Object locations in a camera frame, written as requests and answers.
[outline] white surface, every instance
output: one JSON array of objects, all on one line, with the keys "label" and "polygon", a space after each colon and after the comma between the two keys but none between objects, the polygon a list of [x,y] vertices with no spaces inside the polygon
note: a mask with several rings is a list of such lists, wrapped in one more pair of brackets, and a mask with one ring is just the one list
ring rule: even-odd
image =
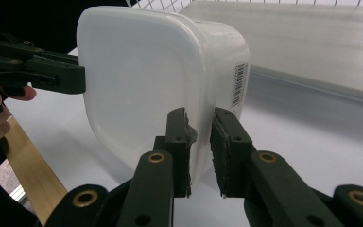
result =
[{"label": "white surface", "polygon": [[[241,115],[249,58],[246,42],[232,27],[175,13],[97,7],[78,21],[84,101],[96,137],[135,169],[155,136],[165,135],[167,114],[184,107],[198,133],[191,147],[193,188],[209,168],[215,105]],[[240,80],[236,68],[242,68]]]},{"label": "white surface", "polygon": [[[90,129],[82,96],[39,91],[6,101],[67,189],[112,189],[132,171]],[[280,153],[312,187],[332,195],[343,183],[363,186],[363,104],[275,80],[251,77],[242,124],[258,149]],[[190,199],[175,200],[175,226],[248,226],[240,199],[220,198],[213,171]]]},{"label": "white surface", "polygon": [[363,101],[363,7],[193,2],[181,14],[236,28],[252,72]]}]

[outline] black mechanical part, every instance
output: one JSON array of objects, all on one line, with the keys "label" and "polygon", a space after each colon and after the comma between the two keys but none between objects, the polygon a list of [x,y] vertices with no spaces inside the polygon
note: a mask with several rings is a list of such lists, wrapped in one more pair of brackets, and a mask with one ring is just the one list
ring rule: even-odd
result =
[{"label": "black mechanical part", "polygon": [[46,227],[108,226],[101,213],[108,201],[108,191],[98,185],[86,184],[73,189],[52,212]]},{"label": "black mechanical part", "polygon": [[272,227],[273,219],[268,212],[267,207],[261,199],[258,191],[251,195],[251,197],[257,198],[256,200],[244,200],[244,211],[246,212],[247,220],[250,223],[250,227]]},{"label": "black mechanical part", "polygon": [[109,192],[107,205],[102,212],[103,217],[109,219],[108,226],[116,226],[122,212],[123,204],[125,203],[126,196],[128,195],[131,180],[126,181],[114,190]]},{"label": "black mechanical part", "polygon": [[13,44],[24,44],[24,45],[34,46],[33,42],[23,41],[23,40],[15,37],[13,34],[3,31],[3,30],[0,30],[0,41],[6,41],[6,42],[13,43]]},{"label": "black mechanical part", "polygon": [[363,187],[341,185],[335,189],[332,210],[345,226],[363,226]]},{"label": "black mechanical part", "polygon": [[165,150],[143,154],[116,226],[173,226],[173,158]]},{"label": "black mechanical part", "polygon": [[0,85],[19,89],[29,82],[47,91],[82,94],[85,92],[84,67],[78,66],[75,56],[0,41]]},{"label": "black mechanical part", "polygon": [[343,226],[280,155],[254,152],[249,170],[273,226]]},{"label": "black mechanical part", "polygon": [[210,141],[221,194],[226,197],[247,197],[252,182],[246,164],[256,149],[232,112],[215,108]]},{"label": "black mechanical part", "polygon": [[175,197],[191,195],[190,148],[197,140],[197,132],[188,125],[187,113],[184,108],[171,111],[167,115],[165,150],[175,160],[173,173],[175,179]]}]

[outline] white plastic container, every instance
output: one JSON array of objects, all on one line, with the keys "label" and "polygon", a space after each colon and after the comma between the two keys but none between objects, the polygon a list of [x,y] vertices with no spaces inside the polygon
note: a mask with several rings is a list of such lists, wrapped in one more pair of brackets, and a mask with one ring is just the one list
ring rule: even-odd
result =
[{"label": "white plastic container", "polygon": [[243,37],[175,13],[97,7],[81,15],[77,38],[87,115],[101,143],[136,168],[165,135],[167,114],[184,107],[198,133],[190,160],[197,186],[210,166],[214,107],[241,115],[250,68]]}]

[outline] wooden board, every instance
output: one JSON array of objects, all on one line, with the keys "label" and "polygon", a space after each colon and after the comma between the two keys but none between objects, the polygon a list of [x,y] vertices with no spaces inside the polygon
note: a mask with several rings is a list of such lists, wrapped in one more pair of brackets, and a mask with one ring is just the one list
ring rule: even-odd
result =
[{"label": "wooden board", "polygon": [[9,120],[7,157],[42,225],[67,191],[14,117]]}]

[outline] wire basket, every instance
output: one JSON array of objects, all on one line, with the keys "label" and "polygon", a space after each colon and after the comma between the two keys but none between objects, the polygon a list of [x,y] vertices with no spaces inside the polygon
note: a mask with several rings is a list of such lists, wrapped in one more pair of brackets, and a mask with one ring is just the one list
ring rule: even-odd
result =
[{"label": "wire basket", "polygon": [[[141,0],[134,6],[126,0],[129,7],[141,9],[156,9],[179,12],[193,0]],[[223,0],[222,2],[250,2],[263,4],[307,4],[307,5],[335,5],[335,6],[363,6],[363,0]]]}]

